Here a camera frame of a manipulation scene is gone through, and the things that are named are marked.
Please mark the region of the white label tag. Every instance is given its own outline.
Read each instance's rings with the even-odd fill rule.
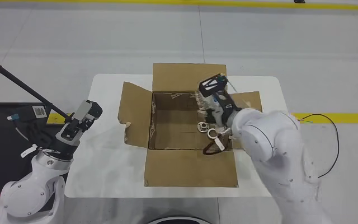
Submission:
[[[219,138],[215,138],[214,141],[215,141],[215,143],[219,146],[219,148],[220,148],[221,151],[224,151],[224,150],[225,150],[225,146],[222,144],[222,142],[220,141]]]
[[[22,158],[25,158],[25,156],[27,156],[28,154],[36,151],[36,148],[37,148],[37,145],[36,144],[33,144],[31,148],[28,148],[27,150],[23,151],[22,154],[21,154],[21,157]]]

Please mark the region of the yellow floor line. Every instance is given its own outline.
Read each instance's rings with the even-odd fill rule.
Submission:
[[[301,119],[311,113],[292,113],[296,118]],[[324,113],[323,115],[329,117],[336,124],[358,124],[358,114],[335,114],[335,113]],[[327,118],[323,116],[310,116],[305,121],[312,122],[314,124],[329,124],[331,123]]]
[[[324,4],[309,2],[306,4],[296,4],[294,2],[251,2],[225,0],[0,0],[0,2],[181,4],[199,6],[306,8],[311,10],[358,10],[358,4]]]
[[[311,113],[292,113],[298,119],[301,119]],[[331,118],[336,124],[358,124],[358,114],[331,114],[324,113],[325,116]],[[64,124],[65,119],[59,114],[50,114],[47,121],[48,124]],[[314,124],[329,124],[331,123],[327,118],[322,116],[311,116],[306,119],[308,122]]]

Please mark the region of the blue connector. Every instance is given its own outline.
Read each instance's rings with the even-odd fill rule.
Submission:
[[[19,118],[20,117],[18,116],[18,114],[13,114],[13,115],[7,117],[8,120],[17,120]]]

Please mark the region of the gray floor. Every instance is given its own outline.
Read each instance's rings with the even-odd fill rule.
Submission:
[[[358,13],[289,9],[0,3],[0,62],[67,112],[98,73],[152,73],[153,62],[223,63],[275,76],[290,112],[356,113]],[[0,101],[34,101],[0,77]],[[340,159],[322,178],[335,223],[356,223],[356,125],[338,125]],[[336,153],[331,125],[303,125],[318,166]],[[322,154],[332,159],[322,160]],[[212,223],[278,223],[271,198],[66,199],[66,223],[144,223],[191,214]]]

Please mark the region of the box flap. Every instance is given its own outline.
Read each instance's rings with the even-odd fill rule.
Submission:
[[[147,148],[151,109],[152,92],[130,82],[123,83],[118,120],[126,124],[126,144]]]
[[[153,91],[196,91],[199,82],[218,73],[225,64],[154,63]]]
[[[238,187],[233,151],[147,150],[144,186]]]
[[[262,112],[260,93],[257,91],[231,94],[231,98],[240,108],[254,108]]]

